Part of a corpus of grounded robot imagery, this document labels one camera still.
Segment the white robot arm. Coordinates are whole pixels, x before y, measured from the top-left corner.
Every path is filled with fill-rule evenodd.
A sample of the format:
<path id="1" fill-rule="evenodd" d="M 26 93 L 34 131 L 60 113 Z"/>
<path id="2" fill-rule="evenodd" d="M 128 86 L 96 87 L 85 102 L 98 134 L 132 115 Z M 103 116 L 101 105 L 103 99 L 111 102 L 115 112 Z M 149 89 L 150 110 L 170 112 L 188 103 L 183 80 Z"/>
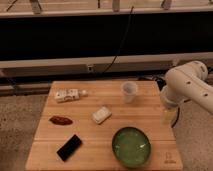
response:
<path id="1" fill-rule="evenodd" d="M 194 101 L 213 115 L 213 86 L 205 82 L 207 76 L 208 69 L 200 61 L 191 61 L 167 71 L 166 85 L 160 91 L 164 124 L 172 123 L 178 107 L 185 100 Z"/>

